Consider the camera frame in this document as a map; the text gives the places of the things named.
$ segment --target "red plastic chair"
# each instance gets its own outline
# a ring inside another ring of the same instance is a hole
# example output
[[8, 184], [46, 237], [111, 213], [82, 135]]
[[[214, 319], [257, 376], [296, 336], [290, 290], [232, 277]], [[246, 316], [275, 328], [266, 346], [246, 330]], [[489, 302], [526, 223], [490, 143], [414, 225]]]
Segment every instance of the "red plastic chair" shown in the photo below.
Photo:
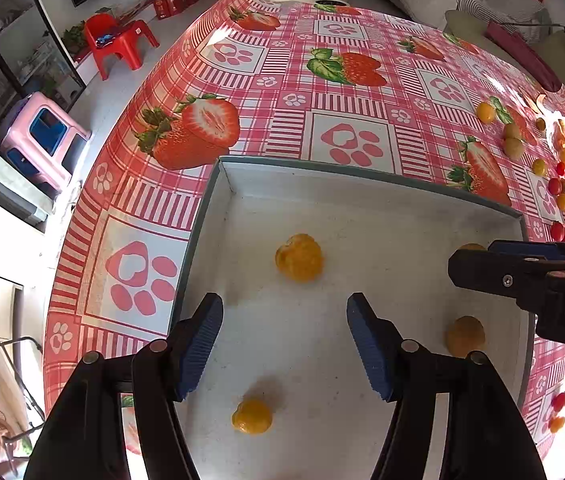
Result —
[[102, 59], [105, 56], [115, 54], [118, 59], [124, 59], [131, 70], [137, 70], [142, 66], [142, 60], [140, 59], [136, 48], [136, 43], [138, 42], [138, 37], [140, 35], [144, 34], [152, 46], [160, 46], [160, 43], [158, 43], [158, 40], [147, 26], [147, 23], [142, 20], [136, 20], [125, 25], [123, 27], [123, 31], [119, 32], [118, 36], [116, 36], [112, 43], [103, 46], [102, 48], [96, 47], [96, 40], [98, 38], [112, 30], [115, 30], [117, 27], [118, 22], [116, 22], [115, 18], [109, 14], [96, 14], [86, 20], [85, 23], [86, 42], [88, 43], [91, 52], [94, 54], [94, 60], [96, 61], [96, 66], [102, 76], [102, 80], [109, 77], [102, 65]]

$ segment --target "pink checkered tablecloth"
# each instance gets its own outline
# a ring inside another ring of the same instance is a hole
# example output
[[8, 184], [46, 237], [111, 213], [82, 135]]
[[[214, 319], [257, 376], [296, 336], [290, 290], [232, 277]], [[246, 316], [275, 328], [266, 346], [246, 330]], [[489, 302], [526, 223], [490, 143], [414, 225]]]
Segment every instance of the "pink checkered tablecloth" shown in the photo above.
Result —
[[[243, 17], [232, 21], [230, 7]], [[547, 180], [530, 171], [541, 157], [552, 161], [555, 176], [555, 157], [521, 98], [538, 95], [529, 79], [438, 30], [353, 12], [220, 0], [150, 72], [99, 153], [69, 224], [44, 344], [48, 411], [85, 352], [131, 354], [166, 335], [192, 222], [219, 154], [306, 158], [457, 185], [449, 172], [466, 167], [459, 142], [475, 137], [504, 175], [508, 192], [499, 201], [524, 214], [530, 240], [550, 240], [551, 222], [565, 221]], [[254, 23], [271, 30], [247, 30]], [[343, 72], [345, 53], [363, 56], [349, 56]], [[154, 148], [150, 156], [134, 134], [156, 133], [145, 108], [173, 115], [187, 94], [226, 99], [238, 111], [240, 132], [236, 125], [229, 150], [199, 139], [195, 149], [176, 150], [174, 164], [197, 167], [168, 171], [158, 161], [174, 154]], [[491, 96], [517, 110], [537, 135], [537, 146], [529, 145], [519, 163], [502, 152], [502, 123], [485, 125], [475, 116], [475, 106]], [[565, 117], [565, 89], [549, 94], [545, 106]], [[553, 438], [548, 405], [564, 376], [565, 345], [536, 338], [522, 413], [542, 453]]]

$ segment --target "child's chair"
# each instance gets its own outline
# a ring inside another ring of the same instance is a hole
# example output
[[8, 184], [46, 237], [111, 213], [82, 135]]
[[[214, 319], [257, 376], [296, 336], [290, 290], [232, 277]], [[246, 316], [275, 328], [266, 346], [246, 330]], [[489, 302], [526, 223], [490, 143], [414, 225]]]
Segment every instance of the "child's chair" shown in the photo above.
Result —
[[5, 117], [0, 153], [34, 184], [47, 183], [61, 192], [69, 185], [72, 163], [90, 136], [54, 101], [34, 92]]
[[[116, 30], [117, 28], [118, 23], [115, 18], [105, 13], [96, 14], [86, 20], [85, 23], [86, 42], [89, 44], [89, 48], [94, 54], [94, 60], [96, 61], [96, 66], [98, 66], [102, 80], [107, 79], [109, 76], [102, 65], [102, 59], [104, 59], [105, 56], [115, 54], [118, 59], [124, 58], [131, 70], [137, 70], [142, 66], [142, 61], [140, 60], [136, 48], [136, 43], [140, 35], [144, 34], [152, 46], [160, 46], [160, 43], [158, 43], [158, 40], [147, 26], [147, 23], [142, 20], [131, 22], [122, 27], [122, 30]], [[105, 34], [112, 34], [113, 32], [117, 32], [117, 35], [111, 43], [102, 48], [96, 46], [96, 40], [98, 38]]]

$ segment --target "white tray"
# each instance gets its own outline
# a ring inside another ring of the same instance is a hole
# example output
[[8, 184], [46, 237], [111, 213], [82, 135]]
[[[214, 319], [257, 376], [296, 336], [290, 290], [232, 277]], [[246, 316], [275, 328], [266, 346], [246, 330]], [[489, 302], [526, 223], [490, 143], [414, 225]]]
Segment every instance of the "white tray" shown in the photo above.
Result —
[[[368, 479], [393, 404], [371, 389], [345, 316], [363, 292], [405, 338], [446, 353], [445, 327], [472, 315], [486, 352], [521, 402], [533, 324], [515, 300], [456, 288], [447, 260], [460, 245], [523, 240], [513, 209], [444, 186], [332, 164], [222, 157], [187, 248], [174, 319], [206, 292], [224, 301], [222, 328], [195, 392], [177, 404], [202, 480]], [[276, 269], [276, 249], [296, 233], [322, 247], [312, 283]], [[275, 410], [262, 435], [238, 433], [243, 396]], [[426, 479], [437, 479], [448, 396], [438, 396]]]

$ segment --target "blue stool panel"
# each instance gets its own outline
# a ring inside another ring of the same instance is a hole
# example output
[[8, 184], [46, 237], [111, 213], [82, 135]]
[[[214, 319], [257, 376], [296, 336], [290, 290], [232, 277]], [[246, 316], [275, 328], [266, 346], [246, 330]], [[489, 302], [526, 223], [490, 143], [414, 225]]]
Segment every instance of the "blue stool panel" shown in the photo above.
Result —
[[5, 156], [7, 160], [16, 167], [16, 170], [20, 171], [24, 176], [34, 176], [39, 173], [36, 167], [24, 158], [22, 153], [16, 148], [12, 148], [6, 152]]
[[60, 122], [55, 115], [43, 108], [29, 126], [29, 132], [42, 148], [53, 155], [65, 136], [67, 126]]

